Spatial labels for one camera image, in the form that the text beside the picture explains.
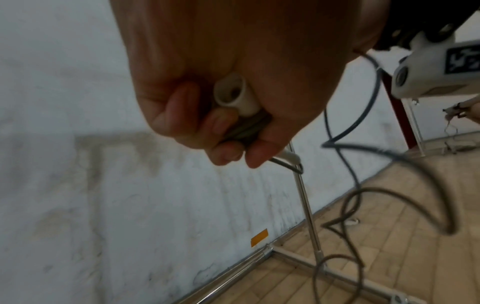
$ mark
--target wire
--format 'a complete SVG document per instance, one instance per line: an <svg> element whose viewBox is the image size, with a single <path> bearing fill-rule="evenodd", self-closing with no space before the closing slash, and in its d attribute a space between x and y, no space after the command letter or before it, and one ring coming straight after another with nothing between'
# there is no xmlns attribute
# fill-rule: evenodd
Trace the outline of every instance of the wire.
<svg viewBox="0 0 480 304"><path fill-rule="evenodd" d="M345 221L348 220L350 217L352 217L360 208L362 204L362 193L365 192L374 192L374 193L381 193L384 195L390 195L392 197L397 198L398 200L404 202L405 204L409 205L410 207L414 208L416 211L418 211L422 216L424 216L428 222L430 222L433 226L437 227L437 229L442 233L442 234L454 234L457 232L459 228L458 224L458 219L457 219L457 212L455 210L454 204L450 198L450 195L446 191L446 187L443 185L441 180L436 177L431 171L429 171L425 166L421 165L418 162L415 162L413 160L410 160L406 158L405 156L395 153L394 151L390 150L384 150L376 147L370 147L370 146L365 146L365 145L357 145L357 144L339 144L337 141L340 139L344 138L348 134L350 134L356 127L362 123L362 121L367 117L369 114L370 110L372 109L373 105L375 104L375 101L377 99L379 90L380 90L380 84L381 84L381 79L382 79L382 73L383 70L381 69L380 65L378 62L371 57L370 55L360 53L362 57L367 59L370 63L372 63L373 67L375 68L376 72L376 80L375 80L375 85L374 89L371 95L371 98L364 109L364 111L361 113L359 118L350 126L348 127L345 131L341 132L339 135L333 137L332 132L330 129L329 125L329 118L328 118L328 113L327 110L324 112L324 122L325 122L325 129L328 135L328 141L322 144L322 148L325 149L335 149L337 155L339 158L342 160L342 162L345 164L345 167L349 171L350 175L352 176L354 186L355 186L355 191L351 192L345 200L343 201L343 205L341 206L340 210L340 216L336 219L333 219L331 221L328 221L321 226L325 229L328 229L329 231L335 233L338 235L341 239L343 239L351 252L352 256L349 255L344 255L344 254L332 254L325 256L314 268L313 272L313 291L315 295L315 301L317 304L321 304L320 301L320 296L318 294L318 287L317 287L317 277L318 274L321 272L323 265L335 258L342 258L346 260L350 260L354 263L357 264L358 266L358 275L357 275L357 284L356 284L356 289L353 295L345 302L345 304L351 304L353 303L358 296L360 295L363 286L364 286L364 263L360 257L360 254L358 250L355 248L355 246L352 243L352 240L350 239L348 232L347 232L347 226L345 224ZM395 162L401 162L403 164L406 164L408 167L410 167L414 172L417 174L421 175L429 184L430 186L434 189L435 194L437 198L441 201L441 206L442 206L442 211L445 215L446 219L446 224L442 224L442 222L438 219L436 219L434 216L432 216L428 210L426 210L423 206L421 206L418 202L415 202L411 198L401 194L397 193L394 191L391 191L389 189L384 189L384 188L376 188L376 187L369 187L369 188L362 188L360 185L359 179L357 175L355 174L354 170L352 169L352 166L350 163L347 161L345 156L342 154L342 150L355 150L355 151L363 151L363 152L368 152L368 153L373 153L376 155L384 156L390 158L392 161ZM354 199L353 206L349 209L349 206L351 204L351 201ZM340 230L333 228L333 225L340 224Z"/></svg>

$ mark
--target wooden floor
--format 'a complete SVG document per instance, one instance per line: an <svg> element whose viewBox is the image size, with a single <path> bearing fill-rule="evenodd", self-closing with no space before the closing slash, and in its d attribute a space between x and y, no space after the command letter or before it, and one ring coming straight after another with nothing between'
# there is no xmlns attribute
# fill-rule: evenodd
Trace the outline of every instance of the wooden floor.
<svg viewBox="0 0 480 304"><path fill-rule="evenodd" d="M480 303L480 149L457 155L421 159L433 167L449 186L458 206L460 232L441 236L409 207L392 198L367 194L349 227L366 265L367 278L394 287L433 304ZM393 165L366 186L383 186L408 194L439 215L431 190L401 165ZM320 224L337 217L340 202L316 218L318 235L325 254L347 253L343 242ZM313 259L308 232L284 241L285 249ZM356 275L356 265L333 260L331 267ZM343 303L350 295L326 279L318 281L322 303ZM314 303L311 275L298 266L269 258L257 269L222 294L215 304L309 304ZM387 303L360 298L357 304Z"/></svg>

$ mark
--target orange tape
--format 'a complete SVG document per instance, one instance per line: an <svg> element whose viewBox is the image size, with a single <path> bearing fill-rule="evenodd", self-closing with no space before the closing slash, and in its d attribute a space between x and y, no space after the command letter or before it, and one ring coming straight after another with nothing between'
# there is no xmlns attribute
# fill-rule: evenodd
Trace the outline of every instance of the orange tape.
<svg viewBox="0 0 480 304"><path fill-rule="evenodd" d="M250 245L252 247L257 245L258 243L266 239L268 235L269 235L269 231L265 229L264 231L260 232L259 234L251 238Z"/></svg>

